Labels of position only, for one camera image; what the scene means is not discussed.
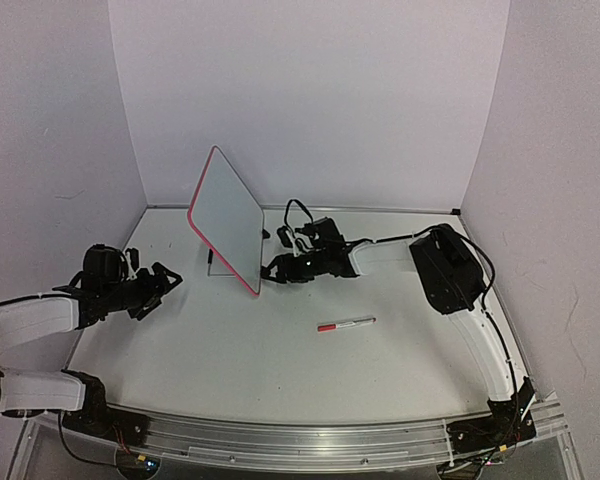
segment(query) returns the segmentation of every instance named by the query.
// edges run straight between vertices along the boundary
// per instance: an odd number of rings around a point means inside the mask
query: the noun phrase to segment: black cable
[[[71,449],[69,448],[69,445],[67,445],[67,441],[64,439],[64,434],[62,433],[62,412],[58,413],[58,433],[60,434],[60,441],[62,442],[62,446],[67,451],[67,453],[69,455],[71,455],[73,458],[75,458],[76,460],[83,462],[83,463],[88,463],[89,465],[100,465],[101,467],[112,467],[112,468],[116,468],[116,469],[118,468],[113,463],[96,462],[95,460],[88,460],[86,458],[79,457],[75,453],[73,453],[71,451]]]
[[[365,238],[359,238],[358,240],[353,240],[353,241],[345,242],[345,243],[347,244],[348,247],[357,247],[361,243],[365,243],[365,242],[373,243],[373,240],[365,237]]]
[[[82,272],[78,272],[76,273],[73,278],[71,279],[71,281],[69,282],[69,286],[70,287],[75,287],[78,285],[78,282],[82,280]]]
[[[489,290],[491,290],[493,288],[493,284],[496,281],[496,267],[493,264],[493,262],[491,261],[491,259],[489,258],[489,255],[487,255],[486,253],[484,253],[484,250],[482,250],[478,245],[476,245],[472,240],[470,240],[469,238],[465,237],[464,235],[462,235],[461,233],[456,232],[455,230],[453,231],[459,238],[462,239],[463,242],[471,245],[476,252],[478,252],[480,254],[480,256],[482,258],[484,258],[484,260],[487,262],[487,264],[489,265],[489,269],[491,270],[491,276],[489,277],[489,283],[487,284],[487,287],[485,288],[484,292],[482,292],[482,298],[480,299],[480,306],[482,307],[482,310],[484,310],[485,312],[487,311],[487,307],[485,305],[485,298],[487,297],[487,293],[489,293]]]
[[[480,464],[480,467],[476,471],[476,473],[473,476],[472,480],[478,480],[478,478],[480,478],[480,475],[482,474],[482,471],[484,470],[484,467],[487,465],[487,463],[489,463],[491,461],[491,459],[493,458],[493,456],[496,454],[497,451],[498,451],[498,447],[496,447],[493,450],[491,450],[491,453],[489,453],[489,455],[487,455],[485,457],[485,459],[482,461],[482,463]]]
[[[291,205],[293,205],[294,203],[300,207],[300,210],[302,210],[305,213],[305,215],[307,217],[309,217],[309,219],[311,220],[311,223],[313,223],[313,215],[311,215],[311,212],[309,211],[309,209],[307,207],[305,207],[304,203],[302,203],[297,198],[292,198],[291,200],[289,200],[287,202],[287,208],[285,208],[285,210],[284,210],[284,224],[285,224],[285,226],[289,230],[291,230],[291,227],[289,226],[288,218],[289,218],[289,209],[291,208]]]
[[[439,229],[439,228],[441,228],[439,225],[431,225],[430,227],[427,227],[424,230],[420,230],[417,233],[410,233],[408,235],[398,235],[397,237],[380,238],[378,240],[374,240],[374,243],[387,243],[387,242],[396,242],[398,240],[409,240],[411,238],[420,237],[420,236],[424,235],[427,232],[430,232],[432,230],[436,230],[436,229]]]
[[[4,307],[6,305],[12,305],[14,303],[20,302],[28,302],[29,300],[38,300],[41,298],[71,298],[71,295],[67,295],[64,293],[43,293],[42,295],[25,295],[24,297],[12,298],[10,300],[4,300],[0,302],[0,307]]]
[[[496,322],[493,319],[493,317],[491,316],[491,314],[486,310],[485,310],[484,314],[487,316],[487,318],[491,322],[491,325],[493,326],[493,329],[496,331],[496,334],[498,335],[498,338],[500,339],[500,343],[502,344],[502,349],[504,350],[504,355],[507,359],[507,363],[509,364],[509,373],[511,374],[511,383],[513,384],[513,395],[516,399],[515,414],[513,415],[513,418],[511,419],[511,425],[509,426],[509,429],[507,430],[507,433],[504,436],[504,441],[506,442],[507,437],[513,431],[516,421],[518,420],[518,417],[520,416],[520,399],[518,398],[518,382],[516,381],[516,374],[515,374],[515,371],[513,370],[513,360],[511,359],[511,355],[509,354],[509,349],[507,348],[507,344],[504,341],[502,332],[498,328],[498,325],[496,325]]]
[[[302,252],[302,253],[307,253],[310,250],[313,250],[312,248],[309,248],[307,246],[306,243],[304,243],[304,240],[302,240],[301,238],[296,238],[295,240],[296,243],[296,247],[298,247],[298,249]]]

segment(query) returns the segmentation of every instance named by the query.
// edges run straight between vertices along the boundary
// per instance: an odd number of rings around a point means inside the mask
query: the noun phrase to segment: wire
[[[374,241],[371,240],[370,238],[359,238],[358,240],[353,240],[353,241],[345,242],[345,243],[347,244],[348,247],[357,247],[361,243],[365,243],[365,242],[374,243]]]
[[[302,203],[297,198],[292,198],[291,200],[289,200],[287,202],[287,208],[285,208],[285,210],[284,210],[284,224],[286,225],[286,227],[291,230],[291,227],[289,226],[288,218],[289,218],[289,209],[291,208],[291,205],[293,205],[294,203],[300,207],[300,210],[302,210],[305,213],[305,215],[307,217],[309,217],[309,219],[311,220],[311,223],[313,223],[313,215],[311,215],[311,212],[309,211],[309,209],[307,207],[305,207],[304,203]]]
[[[489,265],[489,269],[491,270],[491,275],[489,277],[489,283],[487,283],[487,287],[484,289],[484,292],[482,292],[482,298],[480,299],[480,306],[482,307],[482,310],[486,313],[487,307],[485,304],[485,299],[487,297],[487,293],[489,293],[489,290],[491,290],[493,288],[493,284],[496,281],[496,267],[493,264],[493,262],[491,261],[491,259],[489,258],[489,255],[484,253],[484,250],[482,250],[478,245],[476,245],[475,242],[473,242],[469,238],[465,237],[461,233],[456,232],[455,230],[453,230],[453,232],[459,238],[461,238],[463,242],[467,243],[468,245],[471,245],[475,249],[475,251],[478,252],[482,258],[484,258],[484,260],[487,262],[487,265]],[[504,349],[506,351],[507,347],[504,345],[504,339],[502,338],[502,335],[500,335],[500,331],[498,330],[498,327],[496,327],[496,330],[498,331],[498,336],[500,337],[500,340],[502,341],[502,346],[504,347]]]
[[[480,475],[482,475],[482,471],[484,470],[484,467],[487,465],[487,463],[489,463],[491,461],[491,459],[493,458],[493,456],[496,454],[497,451],[498,451],[498,447],[491,450],[491,453],[489,453],[489,455],[487,455],[485,457],[485,459],[482,461],[482,463],[480,464],[480,468],[478,468],[478,470],[476,471],[472,480],[478,480],[480,478]]]
[[[127,455],[132,455],[131,450],[127,447],[127,444],[124,443],[124,435],[122,434],[122,430],[115,423],[113,424],[113,431],[116,434],[116,439],[118,440],[118,445]]]
[[[4,307],[6,305],[13,305],[14,303],[28,302],[29,300],[39,300],[41,298],[71,298],[71,295],[63,294],[63,293],[43,293],[36,295],[25,295],[24,297],[12,298],[10,300],[4,300],[0,302],[0,307]]]
[[[515,455],[518,451],[518,442],[520,441],[520,434],[516,434],[516,443],[513,444],[513,451],[507,456],[507,458],[503,459],[504,461],[508,461],[511,457]]]
[[[438,230],[438,229],[441,229],[441,227],[439,225],[431,225],[430,227],[427,227],[424,230],[420,230],[417,233],[410,233],[408,235],[398,235],[397,237],[380,238],[378,240],[374,240],[374,243],[387,243],[387,242],[396,242],[398,240],[409,240],[411,238],[420,237],[420,236],[424,235],[425,233],[430,232],[432,230]]]
[[[462,465],[459,465],[456,467],[450,467],[449,465],[447,465],[445,468],[438,470],[438,475],[444,475],[445,473],[455,473],[462,469],[467,468],[469,465],[473,465],[473,462],[471,460],[468,460],[465,463],[463,463]]]
[[[507,438],[513,431],[513,428],[516,424],[516,421],[518,420],[518,417],[520,416],[520,399],[518,398],[518,382],[516,381],[516,374],[513,369],[513,360],[511,359],[511,355],[509,354],[509,349],[507,348],[507,344],[504,341],[502,332],[498,328],[498,325],[496,325],[496,322],[493,319],[493,317],[491,316],[491,314],[486,310],[484,311],[484,314],[487,316],[487,318],[491,322],[491,325],[493,326],[493,329],[496,331],[496,334],[498,335],[498,338],[500,339],[500,343],[502,344],[502,349],[504,350],[504,355],[505,355],[507,363],[509,365],[509,373],[511,374],[511,383],[513,385],[513,395],[514,395],[514,398],[516,399],[516,410],[513,415],[513,418],[511,419],[511,425],[509,426],[509,429],[507,430],[507,433],[504,436],[504,441],[506,442]]]
[[[67,451],[67,453],[69,455],[71,455],[73,458],[75,458],[76,460],[83,462],[83,463],[88,463],[89,465],[100,465],[102,467],[111,467],[111,468],[115,468],[115,469],[118,468],[113,463],[96,462],[95,460],[88,460],[86,458],[79,457],[78,455],[73,453],[71,451],[71,449],[69,448],[69,445],[67,445],[67,441],[64,439],[64,433],[62,433],[62,412],[58,413],[58,433],[60,434],[60,441],[62,442],[62,446]]]
[[[301,238],[296,238],[294,243],[296,244],[296,247],[298,247],[298,250],[300,250],[302,253],[307,253],[310,250],[313,250],[312,248],[309,248]]]

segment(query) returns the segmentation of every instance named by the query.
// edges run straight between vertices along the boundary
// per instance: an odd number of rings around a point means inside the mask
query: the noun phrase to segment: white board surface
[[[264,213],[217,146],[209,153],[188,216],[215,256],[258,296]]]
[[[282,224],[265,210],[265,228]],[[313,211],[319,218],[321,212]],[[457,217],[329,213],[346,238],[393,236]],[[186,210],[148,210],[130,246],[184,282],[142,322],[125,313],[86,329],[71,368],[98,376],[114,404],[186,416],[342,424],[440,418],[487,408],[487,390],[460,333],[427,303],[414,273],[304,285],[262,283],[258,299],[231,277],[208,277],[208,248]],[[264,243],[263,261],[282,252]],[[495,319],[518,349],[497,298]],[[375,315],[373,325],[318,333],[329,321]]]

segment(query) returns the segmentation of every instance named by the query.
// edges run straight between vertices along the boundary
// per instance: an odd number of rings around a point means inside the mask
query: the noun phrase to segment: white backdrop
[[[0,1],[0,300],[66,284],[91,245],[123,246],[146,207],[109,32],[106,0]],[[75,339],[0,365],[59,370]],[[0,479],[22,425],[0,418]],[[63,476],[51,463],[45,478]]]
[[[149,203],[188,203],[217,143],[265,204],[460,206],[508,0],[109,9]]]
[[[600,0],[513,3],[462,212],[536,386],[600,479]]]

